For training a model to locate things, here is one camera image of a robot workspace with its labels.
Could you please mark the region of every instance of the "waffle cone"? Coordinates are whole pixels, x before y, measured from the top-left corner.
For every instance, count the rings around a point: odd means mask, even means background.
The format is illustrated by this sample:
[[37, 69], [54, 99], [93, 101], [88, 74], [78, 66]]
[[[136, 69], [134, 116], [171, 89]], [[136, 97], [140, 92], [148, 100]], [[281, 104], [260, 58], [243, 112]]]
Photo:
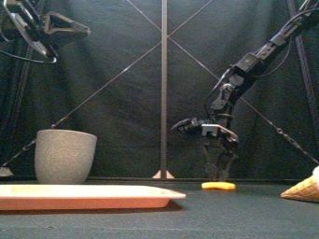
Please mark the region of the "waffle cone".
[[315, 176], [304, 179], [300, 183], [285, 190], [280, 196], [285, 199], [319, 201], [319, 184]]

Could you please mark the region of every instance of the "black backdrop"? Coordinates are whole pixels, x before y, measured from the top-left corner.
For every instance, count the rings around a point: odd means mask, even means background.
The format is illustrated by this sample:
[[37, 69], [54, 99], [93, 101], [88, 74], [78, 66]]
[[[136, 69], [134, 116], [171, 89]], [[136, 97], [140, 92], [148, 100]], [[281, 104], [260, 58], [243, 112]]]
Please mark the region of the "black backdrop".
[[[292, 1], [285, 0], [168, 1], [168, 35], [175, 42], [168, 39], [165, 163], [176, 178], [205, 177], [205, 158], [200, 137], [169, 128], [179, 120], [205, 117], [203, 104], [216, 77], [276, 34], [291, 17], [291, 6]], [[151, 177], [160, 169], [161, 2], [46, 0], [49, 10], [86, 25], [92, 34], [58, 50], [54, 65], [28, 65], [1, 56], [1, 161], [104, 86], [58, 128], [97, 135], [92, 176]], [[243, 98], [317, 155], [316, 108], [309, 108], [309, 92], [312, 105], [319, 104], [316, 28], [304, 33], [303, 41], [311, 84], [304, 83], [300, 46], [293, 44], [284, 66], [256, 82]], [[18, 43], [1, 43], [0, 47], [25, 54], [24, 43]], [[235, 109], [233, 131], [240, 147], [232, 178], [309, 175], [313, 162], [243, 101]], [[33, 176], [33, 148], [9, 169], [17, 176]]]

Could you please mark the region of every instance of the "gray cup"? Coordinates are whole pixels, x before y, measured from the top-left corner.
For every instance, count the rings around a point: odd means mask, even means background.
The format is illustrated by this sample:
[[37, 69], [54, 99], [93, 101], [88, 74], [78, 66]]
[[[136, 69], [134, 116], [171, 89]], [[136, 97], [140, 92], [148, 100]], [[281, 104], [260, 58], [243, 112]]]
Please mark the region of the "gray cup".
[[34, 174], [40, 184], [82, 184], [92, 167], [97, 137], [69, 130], [37, 132]]

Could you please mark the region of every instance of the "white tray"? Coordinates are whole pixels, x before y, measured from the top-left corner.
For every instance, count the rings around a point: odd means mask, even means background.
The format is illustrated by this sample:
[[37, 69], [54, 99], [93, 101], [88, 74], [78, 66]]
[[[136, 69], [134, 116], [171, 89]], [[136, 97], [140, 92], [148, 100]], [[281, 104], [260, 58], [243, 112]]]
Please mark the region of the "white tray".
[[159, 208], [184, 197], [148, 186], [0, 185], [0, 210]]

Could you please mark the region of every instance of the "dark table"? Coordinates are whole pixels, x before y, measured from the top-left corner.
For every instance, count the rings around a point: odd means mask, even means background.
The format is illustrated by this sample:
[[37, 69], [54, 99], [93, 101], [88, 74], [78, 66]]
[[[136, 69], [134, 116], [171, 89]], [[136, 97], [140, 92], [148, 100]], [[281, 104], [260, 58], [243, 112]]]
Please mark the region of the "dark table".
[[236, 190], [225, 191], [187, 181], [86, 184], [153, 186], [187, 198], [160, 209], [1, 212], [0, 238], [319, 238], [319, 203], [281, 199], [289, 185], [236, 183]]

